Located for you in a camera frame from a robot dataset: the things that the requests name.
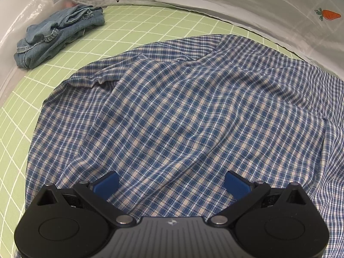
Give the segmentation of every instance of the grid pattern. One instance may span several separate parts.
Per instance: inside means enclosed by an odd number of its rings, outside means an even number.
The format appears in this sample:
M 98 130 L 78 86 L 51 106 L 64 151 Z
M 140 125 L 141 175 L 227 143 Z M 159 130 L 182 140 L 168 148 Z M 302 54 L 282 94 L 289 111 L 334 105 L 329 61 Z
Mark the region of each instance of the grid pattern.
M 44 99 L 86 64 L 155 41 L 207 34 L 253 39 L 290 58 L 288 50 L 252 32 L 197 13 L 149 6 L 112 6 L 105 25 L 86 33 L 56 57 L 31 70 L 0 109 L 0 256 L 13 257 L 14 229 L 24 212 L 25 171 Z

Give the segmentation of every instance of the gray gripper base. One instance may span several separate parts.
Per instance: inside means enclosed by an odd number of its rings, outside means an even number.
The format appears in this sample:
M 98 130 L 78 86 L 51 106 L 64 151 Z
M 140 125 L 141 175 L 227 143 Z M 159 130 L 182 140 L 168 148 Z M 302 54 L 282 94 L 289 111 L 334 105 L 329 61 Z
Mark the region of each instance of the gray gripper base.
M 135 227 L 118 229 L 92 258 L 253 258 L 224 228 L 201 217 L 143 217 Z

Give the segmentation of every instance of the white star logo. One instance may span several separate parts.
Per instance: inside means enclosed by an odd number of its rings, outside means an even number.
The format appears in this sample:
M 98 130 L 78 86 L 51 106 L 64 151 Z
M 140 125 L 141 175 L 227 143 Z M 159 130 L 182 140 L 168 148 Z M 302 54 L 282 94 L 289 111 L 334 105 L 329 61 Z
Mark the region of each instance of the white star logo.
M 174 219 L 171 219 L 171 220 L 167 221 L 167 223 L 170 224 L 171 226 L 173 226 L 173 225 L 177 224 L 178 222 Z

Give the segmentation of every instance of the white plastic sheet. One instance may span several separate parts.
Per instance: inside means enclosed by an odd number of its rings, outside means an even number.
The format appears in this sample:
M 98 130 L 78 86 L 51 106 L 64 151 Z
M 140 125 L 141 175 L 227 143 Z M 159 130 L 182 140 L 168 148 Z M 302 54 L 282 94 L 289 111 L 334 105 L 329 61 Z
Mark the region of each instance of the white plastic sheet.
M 344 79 L 344 0 L 75 1 L 97 6 L 167 3 L 193 9 L 261 34 Z

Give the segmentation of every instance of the blue plaid shirt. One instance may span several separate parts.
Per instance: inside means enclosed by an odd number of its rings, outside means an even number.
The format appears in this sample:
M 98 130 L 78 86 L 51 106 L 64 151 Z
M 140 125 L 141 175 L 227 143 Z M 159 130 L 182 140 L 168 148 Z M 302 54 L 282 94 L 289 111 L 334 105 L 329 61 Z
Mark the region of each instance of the blue plaid shirt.
M 71 187 L 111 170 L 109 201 L 141 216 L 206 218 L 232 202 L 234 170 L 274 187 L 299 182 L 344 256 L 344 82 L 253 40 L 210 35 L 148 44 L 62 82 L 40 114 L 26 206 L 46 182 Z

